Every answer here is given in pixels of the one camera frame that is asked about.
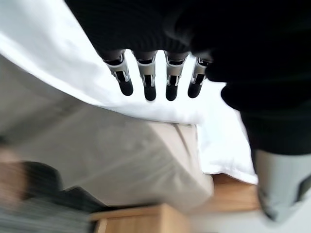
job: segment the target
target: wooden floor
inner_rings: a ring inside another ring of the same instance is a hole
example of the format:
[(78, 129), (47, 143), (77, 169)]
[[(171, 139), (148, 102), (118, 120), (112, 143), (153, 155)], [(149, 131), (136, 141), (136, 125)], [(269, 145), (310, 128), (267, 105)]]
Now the wooden floor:
[(259, 209), (256, 186), (227, 175), (213, 175), (215, 193), (205, 204), (191, 211), (206, 212), (251, 211)]

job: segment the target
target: white pillow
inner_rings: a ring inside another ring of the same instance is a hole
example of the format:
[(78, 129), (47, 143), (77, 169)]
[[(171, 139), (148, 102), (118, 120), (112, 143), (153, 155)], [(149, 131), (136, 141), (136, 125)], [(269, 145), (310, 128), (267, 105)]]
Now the white pillow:
[(220, 97), (224, 83), (206, 81), (202, 95), (208, 101), (205, 122), (198, 125), (199, 155), (202, 171), (225, 173), (244, 182), (258, 182), (253, 169), (250, 148), (238, 111)]

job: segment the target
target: gray metal part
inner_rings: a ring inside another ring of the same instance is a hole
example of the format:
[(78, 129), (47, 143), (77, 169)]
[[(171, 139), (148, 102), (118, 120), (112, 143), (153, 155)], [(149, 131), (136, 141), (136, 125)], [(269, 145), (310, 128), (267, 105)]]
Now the gray metal part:
[(155, 60), (153, 60), (152, 63), (150, 64), (141, 64), (139, 62), (137, 62), (138, 65), (138, 69), (139, 69), (139, 73), (140, 73), (140, 77), (142, 79), (142, 83), (144, 86), (146, 86), (146, 81), (144, 76), (145, 75), (151, 75), (151, 86), (154, 87), (155, 83), (156, 83), (156, 62)]
[(129, 75), (129, 71), (128, 71), (128, 66), (127, 66), (127, 62), (126, 62), (126, 58), (123, 55), (123, 61), (121, 64), (116, 65), (116, 66), (112, 66), (106, 63), (106, 65), (108, 66), (108, 68), (111, 71), (111, 74), (117, 79), (117, 81), (120, 83), (120, 80), (117, 77), (116, 72), (117, 71), (123, 71), (124, 73), (124, 77), (125, 77), (125, 81), (129, 81), (130, 80), (130, 75)]
[(276, 222), (299, 207), (300, 184), (311, 174), (311, 154), (280, 155), (256, 151), (258, 196), (264, 213)]
[[(200, 65), (198, 62), (198, 59), (196, 59), (195, 65), (193, 67), (193, 72), (192, 72), (192, 78), (191, 78), (191, 83), (195, 84), (196, 78), (197, 78), (197, 74), (204, 74), (205, 75), (205, 69), (206, 66)], [(200, 83), (200, 85), (203, 84), (204, 80), (206, 79), (206, 76), (204, 77), (203, 81)]]
[(177, 81), (175, 86), (178, 86), (179, 79), (181, 78), (181, 72), (184, 67), (184, 63), (181, 65), (171, 65), (169, 64), (168, 57), (166, 56), (166, 78), (167, 78), (167, 85), (171, 85), (171, 75), (177, 76)]
[(114, 61), (118, 60), (121, 54), (124, 54), (125, 50), (111, 50), (101, 52), (102, 59), (104, 61)]
[(157, 51), (150, 51), (150, 52), (139, 52), (133, 51), (134, 56), (138, 60), (152, 60), (153, 57), (156, 55)]
[(169, 57), (171, 60), (174, 61), (183, 61), (189, 55), (189, 52), (177, 53), (164, 51), (164, 53), (166, 57)]

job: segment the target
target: beige mattress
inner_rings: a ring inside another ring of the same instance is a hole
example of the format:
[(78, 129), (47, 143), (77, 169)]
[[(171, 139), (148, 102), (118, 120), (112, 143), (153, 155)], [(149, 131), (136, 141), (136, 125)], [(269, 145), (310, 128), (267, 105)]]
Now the beige mattress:
[(166, 202), (187, 210), (212, 194), (194, 126), (91, 106), (0, 57), (0, 130), (22, 160), (56, 168), (106, 205)]

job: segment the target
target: white bedsheet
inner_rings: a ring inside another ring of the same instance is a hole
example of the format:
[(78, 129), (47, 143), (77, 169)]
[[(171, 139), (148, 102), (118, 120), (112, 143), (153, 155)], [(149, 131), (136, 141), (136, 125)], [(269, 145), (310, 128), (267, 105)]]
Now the white bedsheet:
[(1, 1), (0, 53), (84, 102), (132, 117), (199, 124), (202, 170), (256, 182), (239, 120), (220, 97), (224, 84), (206, 82), (199, 97), (188, 98), (193, 57), (186, 60), (178, 96), (170, 102), (165, 99), (165, 57), (157, 54), (157, 98), (150, 103), (144, 98), (136, 61), (127, 51), (134, 93), (126, 97), (62, 0)]

